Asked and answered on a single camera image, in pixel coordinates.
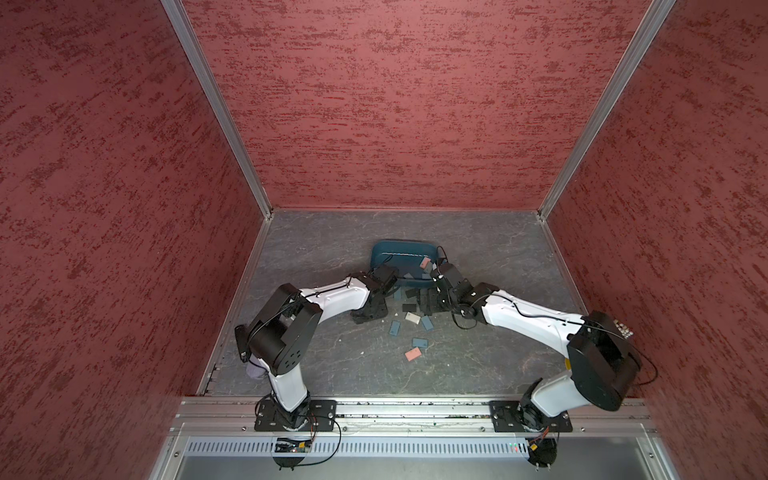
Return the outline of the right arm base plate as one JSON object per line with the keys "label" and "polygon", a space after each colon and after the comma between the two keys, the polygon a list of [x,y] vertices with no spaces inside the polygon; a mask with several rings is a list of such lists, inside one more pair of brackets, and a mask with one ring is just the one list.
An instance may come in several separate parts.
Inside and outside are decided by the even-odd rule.
{"label": "right arm base plate", "polygon": [[496,433],[539,434],[571,433],[573,426],[566,412],[548,417],[533,404],[520,405],[519,401],[491,401],[489,415]]}

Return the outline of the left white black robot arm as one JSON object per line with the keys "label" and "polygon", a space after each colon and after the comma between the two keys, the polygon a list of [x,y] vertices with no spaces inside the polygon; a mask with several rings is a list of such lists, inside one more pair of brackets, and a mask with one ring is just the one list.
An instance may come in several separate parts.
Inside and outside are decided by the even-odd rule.
{"label": "left white black robot arm", "polygon": [[348,314],[356,324],[385,318],[386,298],[395,287],[397,274],[395,268],[380,266],[314,289],[286,283],[277,288],[249,324],[235,327],[240,360],[268,374],[268,399],[280,428],[299,431],[310,422],[310,394],[301,361],[317,327],[342,314]]}

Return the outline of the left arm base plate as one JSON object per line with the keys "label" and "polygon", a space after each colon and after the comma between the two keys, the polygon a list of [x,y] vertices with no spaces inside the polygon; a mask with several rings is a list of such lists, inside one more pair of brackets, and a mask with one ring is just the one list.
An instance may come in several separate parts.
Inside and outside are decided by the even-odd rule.
{"label": "left arm base plate", "polygon": [[335,428],[337,402],[304,400],[289,412],[275,399],[260,400],[255,406],[253,429],[256,432],[331,432]]}

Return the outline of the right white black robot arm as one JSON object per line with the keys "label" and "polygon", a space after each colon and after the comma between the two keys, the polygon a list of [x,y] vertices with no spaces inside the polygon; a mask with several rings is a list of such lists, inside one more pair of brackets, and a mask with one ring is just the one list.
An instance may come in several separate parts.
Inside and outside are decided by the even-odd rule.
{"label": "right white black robot arm", "polygon": [[588,405],[615,412],[642,370],[642,355],[629,340],[631,332],[602,312],[586,316],[560,312],[486,283],[422,289],[416,299],[427,315],[448,312],[507,329],[564,358],[563,372],[533,382],[507,412],[491,413],[506,428],[544,432],[567,411]]}

